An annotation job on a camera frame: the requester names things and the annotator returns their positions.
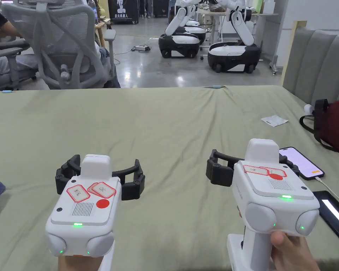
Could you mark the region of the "person's left hand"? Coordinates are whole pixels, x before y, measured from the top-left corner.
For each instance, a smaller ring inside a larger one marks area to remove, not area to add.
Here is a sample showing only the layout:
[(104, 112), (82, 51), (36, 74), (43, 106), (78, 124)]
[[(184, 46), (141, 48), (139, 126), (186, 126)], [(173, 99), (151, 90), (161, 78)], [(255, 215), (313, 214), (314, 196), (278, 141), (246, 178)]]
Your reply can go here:
[(98, 271), (103, 258), (63, 255), (58, 258), (58, 271)]

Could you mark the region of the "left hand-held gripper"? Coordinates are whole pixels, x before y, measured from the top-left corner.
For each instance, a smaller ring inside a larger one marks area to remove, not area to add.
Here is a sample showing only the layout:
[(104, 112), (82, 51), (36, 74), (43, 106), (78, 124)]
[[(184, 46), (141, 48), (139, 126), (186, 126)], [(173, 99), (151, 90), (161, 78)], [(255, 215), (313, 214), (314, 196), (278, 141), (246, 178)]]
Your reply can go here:
[[(140, 198), (145, 175), (138, 159), (134, 166), (113, 171), (106, 155), (88, 154), (80, 167), (74, 155), (56, 170), (56, 192), (60, 195), (46, 222), (50, 252), (59, 257), (101, 257), (114, 245), (113, 225), (120, 201)], [(133, 181), (126, 182), (133, 174)]]

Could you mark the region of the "person's right hand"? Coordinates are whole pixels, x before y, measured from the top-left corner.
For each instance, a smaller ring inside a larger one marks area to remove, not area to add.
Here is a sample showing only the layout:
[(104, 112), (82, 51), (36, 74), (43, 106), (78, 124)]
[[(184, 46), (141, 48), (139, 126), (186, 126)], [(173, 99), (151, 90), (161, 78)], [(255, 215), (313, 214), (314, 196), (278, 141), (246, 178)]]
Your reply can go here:
[(319, 271), (305, 237), (276, 231), (270, 236), (271, 258), (277, 271)]

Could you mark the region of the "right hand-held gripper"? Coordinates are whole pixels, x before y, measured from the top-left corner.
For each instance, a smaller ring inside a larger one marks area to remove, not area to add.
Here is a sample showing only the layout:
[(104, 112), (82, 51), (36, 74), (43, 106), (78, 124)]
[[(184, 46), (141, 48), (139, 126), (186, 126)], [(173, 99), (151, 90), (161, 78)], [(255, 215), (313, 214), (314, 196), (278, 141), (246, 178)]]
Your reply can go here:
[(233, 271), (273, 271), (271, 234), (301, 237), (313, 230), (320, 204), (299, 176), (299, 167), (269, 139), (249, 140), (245, 159), (212, 150), (206, 177), (232, 187), (245, 225), (243, 235), (227, 237)]

